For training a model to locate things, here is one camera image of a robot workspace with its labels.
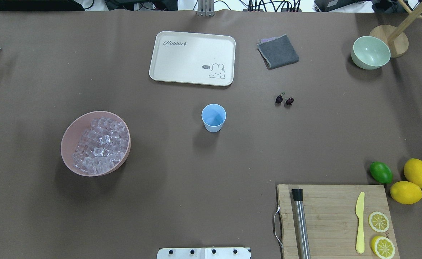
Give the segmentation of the light blue cup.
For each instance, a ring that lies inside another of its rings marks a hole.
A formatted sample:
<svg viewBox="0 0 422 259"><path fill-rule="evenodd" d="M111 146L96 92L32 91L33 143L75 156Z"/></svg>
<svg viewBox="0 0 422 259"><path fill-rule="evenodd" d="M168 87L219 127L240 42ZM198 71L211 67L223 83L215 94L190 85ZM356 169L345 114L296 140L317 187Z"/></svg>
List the light blue cup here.
<svg viewBox="0 0 422 259"><path fill-rule="evenodd" d="M201 118L206 130L211 133L216 133L224 124L227 113L221 105L209 104L203 108Z"/></svg>

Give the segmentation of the pile of clear ice cubes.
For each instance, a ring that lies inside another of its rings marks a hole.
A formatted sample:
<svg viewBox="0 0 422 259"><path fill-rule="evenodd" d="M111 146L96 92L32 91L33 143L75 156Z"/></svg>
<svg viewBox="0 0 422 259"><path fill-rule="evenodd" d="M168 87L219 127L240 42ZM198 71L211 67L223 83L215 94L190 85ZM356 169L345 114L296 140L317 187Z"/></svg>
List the pile of clear ice cubes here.
<svg viewBox="0 0 422 259"><path fill-rule="evenodd" d="M128 142L124 123L108 117L93 118L71 155L73 167L90 176L107 173L121 162Z"/></svg>

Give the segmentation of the wooden cup stand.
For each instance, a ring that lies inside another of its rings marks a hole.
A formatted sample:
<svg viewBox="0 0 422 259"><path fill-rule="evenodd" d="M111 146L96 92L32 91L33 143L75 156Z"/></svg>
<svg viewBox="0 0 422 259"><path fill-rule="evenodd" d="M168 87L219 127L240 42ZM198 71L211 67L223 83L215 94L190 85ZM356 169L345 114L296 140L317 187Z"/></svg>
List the wooden cup stand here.
<svg viewBox="0 0 422 259"><path fill-rule="evenodd" d="M369 36L380 39L390 49L391 57L396 58L405 54L409 47L408 37L404 31L416 19L422 19L422 2L413 10L403 0L397 1L408 13L408 16L397 26L379 25L370 31Z"/></svg>

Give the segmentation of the cream rabbit tray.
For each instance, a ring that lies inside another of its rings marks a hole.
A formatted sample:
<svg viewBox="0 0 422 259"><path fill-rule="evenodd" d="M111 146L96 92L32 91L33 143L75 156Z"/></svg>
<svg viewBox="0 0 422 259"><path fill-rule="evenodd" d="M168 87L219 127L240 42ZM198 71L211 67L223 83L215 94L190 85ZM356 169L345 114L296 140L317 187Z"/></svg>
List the cream rabbit tray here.
<svg viewBox="0 0 422 259"><path fill-rule="evenodd" d="M162 31L155 38L149 76L162 82L229 86L235 53L231 36Z"/></svg>

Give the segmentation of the dark red cherry left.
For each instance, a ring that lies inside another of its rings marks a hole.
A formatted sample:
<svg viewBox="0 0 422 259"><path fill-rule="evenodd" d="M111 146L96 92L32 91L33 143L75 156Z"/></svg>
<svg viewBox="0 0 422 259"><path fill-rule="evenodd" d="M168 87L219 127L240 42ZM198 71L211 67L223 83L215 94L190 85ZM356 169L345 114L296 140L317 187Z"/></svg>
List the dark red cherry left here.
<svg viewBox="0 0 422 259"><path fill-rule="evenodd" d="M280 104L283 101L283 95L278 95L275 99L276 104Z"/></svg>

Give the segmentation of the grey folded cloth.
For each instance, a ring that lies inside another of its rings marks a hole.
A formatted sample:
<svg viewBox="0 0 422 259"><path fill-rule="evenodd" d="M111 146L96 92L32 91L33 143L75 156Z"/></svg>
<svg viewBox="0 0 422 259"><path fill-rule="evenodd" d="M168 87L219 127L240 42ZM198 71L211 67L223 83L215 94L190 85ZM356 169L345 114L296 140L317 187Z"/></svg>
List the grey folded cloth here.
<svg viewBox="0 0 422 259"><path fill-rule="evenodd" d="M279 68L299 61L299 56L286 34L261 39L257 44L257 49L269 69Z"/></svg>

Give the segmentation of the pink bowl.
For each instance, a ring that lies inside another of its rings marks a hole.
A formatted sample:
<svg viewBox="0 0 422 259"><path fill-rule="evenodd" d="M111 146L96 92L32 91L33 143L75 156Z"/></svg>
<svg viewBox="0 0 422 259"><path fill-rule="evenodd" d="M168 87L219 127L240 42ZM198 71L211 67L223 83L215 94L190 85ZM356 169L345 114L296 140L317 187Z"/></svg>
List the pink bowl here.
<svg viewBox="0 0 422 259"><path fill-rule="evenodd" d="M110 119L114 119L116 121L121 122L128 133L128 146L127 150L122 157L121 161L117 162L114 167L109 169L107 172L103 172L102 174L96 174L96 175L90 175L88 173L84 173L81 170L77 169L74 165L74 160L72 158L72 154L75 152L75 148L79 142L80 137L82 136L83 130L88 128L91 124L92 119L94 118L100 118L100 117L106 117ZM71 123L68 128L66 129L65 133L63 134L63 138L61 140L60 144L60 154L62 156L63 162L65 163L66 167L70 169L72 172L81 175L81 176L87 176L87 177L96 177L96 176L103 176L109 173L112 173L119 169L119 167L124 164L126 161L130 149L132 146L132 140L130 136L130 131L125 123L125 121L118 115L107 112L104 110L97 110L90 113L86 113L84 115L81 115L80 117L76 118L73 123Z"/></svg>

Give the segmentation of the steel muddler black tip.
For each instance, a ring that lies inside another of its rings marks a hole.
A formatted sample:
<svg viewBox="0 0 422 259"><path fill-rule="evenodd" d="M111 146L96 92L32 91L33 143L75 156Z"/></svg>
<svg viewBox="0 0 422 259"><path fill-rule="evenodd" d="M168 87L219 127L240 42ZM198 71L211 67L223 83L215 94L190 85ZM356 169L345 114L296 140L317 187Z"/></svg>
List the steel muddler black tip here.
<svg viewBox="0 0 422 259"><path fill-rule="evenodd" d="M297 237L299 238L299 249L301 259L311 259L310 247L308 241L308 233L303 205L303 189L292 189L293 201L296 209L297 217Z"/></svg>

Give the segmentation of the wooden cutting board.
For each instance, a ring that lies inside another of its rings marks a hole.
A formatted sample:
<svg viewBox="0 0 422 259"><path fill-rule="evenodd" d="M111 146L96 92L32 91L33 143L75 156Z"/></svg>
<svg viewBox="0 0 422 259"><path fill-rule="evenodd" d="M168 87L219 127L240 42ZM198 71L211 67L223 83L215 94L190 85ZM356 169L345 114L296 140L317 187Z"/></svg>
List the wooden cutting board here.
<svg viewBox="0 0 422 259"><path fill-rule="evenodd" d="M310 254L313 259L375 259L370 242L378 233L368 223L371 213L384 213L389 219L385 236L397 244L385 188L382 185L279 184L282 257L300 258L300 241L296 230L296 209L292 189L303 190L303 207ZM356 252L358 218L356 201L364 192L365 251Z"/></svg>

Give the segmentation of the green lime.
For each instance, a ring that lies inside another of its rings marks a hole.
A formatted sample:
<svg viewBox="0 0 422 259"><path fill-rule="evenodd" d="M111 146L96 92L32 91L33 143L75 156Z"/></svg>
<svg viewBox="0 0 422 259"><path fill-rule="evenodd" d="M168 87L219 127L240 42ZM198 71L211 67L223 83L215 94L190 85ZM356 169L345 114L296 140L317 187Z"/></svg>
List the green lime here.
<svg viewBox="0 0 422 259"><path fill-rule="evenodd" d="M389 184L393 182L393 172L389 166L383 162L374 161L370 164L371 176L379 183Z"/></svg>

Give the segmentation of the mint green bowl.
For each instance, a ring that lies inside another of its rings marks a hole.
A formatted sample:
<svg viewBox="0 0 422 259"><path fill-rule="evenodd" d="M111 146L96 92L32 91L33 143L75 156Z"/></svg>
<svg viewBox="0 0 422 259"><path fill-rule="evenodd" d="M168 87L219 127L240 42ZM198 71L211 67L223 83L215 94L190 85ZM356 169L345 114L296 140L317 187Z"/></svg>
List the mint green bowl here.
<svg viewBox="0 0 422 259"><path fill-rule="evenodd" d="M378 69L390 61L389 47L379 38L362 36L356 39L351 50L351 59L362 69Z"/></svg>

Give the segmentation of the yellow plastic knife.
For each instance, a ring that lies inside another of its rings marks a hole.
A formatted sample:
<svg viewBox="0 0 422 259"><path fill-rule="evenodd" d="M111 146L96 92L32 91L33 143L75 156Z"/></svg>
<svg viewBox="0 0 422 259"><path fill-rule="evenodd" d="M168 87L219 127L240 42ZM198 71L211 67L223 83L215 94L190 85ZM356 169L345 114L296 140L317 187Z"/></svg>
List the yellow plastic knife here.
<svg viewBox="0 0 422 259"><path fill-rule="evenodd" d="M360 192L355 206L355 214L358 219L357 233L356 233L356 252L364 254L365 252L365 236L364 236L364 203L365 193Z"/></svg>

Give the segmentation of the lemon half upper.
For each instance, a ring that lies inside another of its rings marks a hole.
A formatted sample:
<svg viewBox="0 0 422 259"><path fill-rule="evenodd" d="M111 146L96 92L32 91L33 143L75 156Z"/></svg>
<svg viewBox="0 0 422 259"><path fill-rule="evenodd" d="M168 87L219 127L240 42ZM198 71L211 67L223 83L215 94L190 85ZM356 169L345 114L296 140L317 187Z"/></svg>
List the lemon half upper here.
<svg viewBox="0 0 422 259"><path fill-rule="evenodd" d="M377 233L385 233L390 228L389 218L382 212L374 211L368 216L371 229Z"/></svg>

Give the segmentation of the lemon half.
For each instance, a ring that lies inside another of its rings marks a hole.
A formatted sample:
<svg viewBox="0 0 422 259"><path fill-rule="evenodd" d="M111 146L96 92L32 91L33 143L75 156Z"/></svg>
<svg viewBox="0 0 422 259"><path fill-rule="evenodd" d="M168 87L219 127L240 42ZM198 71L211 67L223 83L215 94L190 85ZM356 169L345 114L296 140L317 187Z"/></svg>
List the lemon half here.
<svg viewBox="0 0 422 259"><path fill-rule="evenodd" d="M389 218L382 212L374 211L368 216L371 229L377 233L385 233L390 228Z"/></svg>
<svg viewBox="0 0 422 259"><path fill-rule="evenodd" d="M393 259L396 253L394 243L385 236L374 236L370 243L373 253L380 259Z"/></svg>

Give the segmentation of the yellow lemon lower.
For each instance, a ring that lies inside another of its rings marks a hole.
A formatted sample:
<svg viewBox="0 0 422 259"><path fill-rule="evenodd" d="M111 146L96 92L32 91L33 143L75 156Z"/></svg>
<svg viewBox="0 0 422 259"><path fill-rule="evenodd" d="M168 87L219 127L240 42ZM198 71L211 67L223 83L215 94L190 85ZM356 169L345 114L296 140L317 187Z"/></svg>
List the yellow lemon lower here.
<svg viewBox="0 0 422 259"><path fill-rule="evenodd" d="M422 199L421 188L409 181L398 181L390 187L391 197L401 204L414 204Z"/></svg>

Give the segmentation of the yellow lemon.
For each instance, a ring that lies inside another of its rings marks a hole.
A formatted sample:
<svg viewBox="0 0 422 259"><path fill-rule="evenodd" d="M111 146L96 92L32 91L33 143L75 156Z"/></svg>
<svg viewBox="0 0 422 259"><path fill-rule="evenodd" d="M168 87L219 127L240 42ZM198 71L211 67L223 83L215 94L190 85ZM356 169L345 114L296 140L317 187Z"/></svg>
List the yellow lemon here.
<svg viewBox="0 0 422 259"><path fill-rule="evenodd" d="M398 181L390 187L391 197L401 204L414 204L422 199L421 188L409 181Z"/></svg>
<svg viewBox="0 0 422 259"><path fill-rule="evenodd" d="M422 189L422 160L408 159L403 168L405 178Z"/></svg>

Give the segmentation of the lemon half lower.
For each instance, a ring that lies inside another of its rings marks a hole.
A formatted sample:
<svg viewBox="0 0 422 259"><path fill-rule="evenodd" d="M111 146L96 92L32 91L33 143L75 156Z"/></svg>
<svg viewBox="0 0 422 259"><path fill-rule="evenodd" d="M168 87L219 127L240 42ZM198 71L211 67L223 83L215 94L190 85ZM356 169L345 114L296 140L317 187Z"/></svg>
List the lemon half lower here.
<svg viewBox="0 0 422 259"><path fill-rule="evenodd" d="M385 236L374 236L370 243L373 253L380 259L393 259L396 253L394 243Z"/></svg>

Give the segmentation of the yellow lemon upper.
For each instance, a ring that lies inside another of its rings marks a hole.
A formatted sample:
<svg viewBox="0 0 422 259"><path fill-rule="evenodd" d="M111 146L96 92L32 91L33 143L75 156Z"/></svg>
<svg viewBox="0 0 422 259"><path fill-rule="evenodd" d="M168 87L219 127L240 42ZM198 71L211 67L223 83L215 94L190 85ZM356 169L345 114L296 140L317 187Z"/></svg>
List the yellow lemon upper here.
<svg viewBox="0 0 422 259"><path fill-rule="evenodd" d="M422 189L422 160L408 159L403 168L405 178Z"/></svg>

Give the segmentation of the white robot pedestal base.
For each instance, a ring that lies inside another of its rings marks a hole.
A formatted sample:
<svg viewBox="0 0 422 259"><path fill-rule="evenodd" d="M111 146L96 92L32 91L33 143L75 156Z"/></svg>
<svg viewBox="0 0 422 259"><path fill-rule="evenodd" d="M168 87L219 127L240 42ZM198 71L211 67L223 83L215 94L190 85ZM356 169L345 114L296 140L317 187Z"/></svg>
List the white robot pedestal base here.
<svg viewBox="0 0 422 259"><path fill-rule="evenodd" d="M187 247L163 248L157 259L251 259L251 249L246 247Z"/></svg>

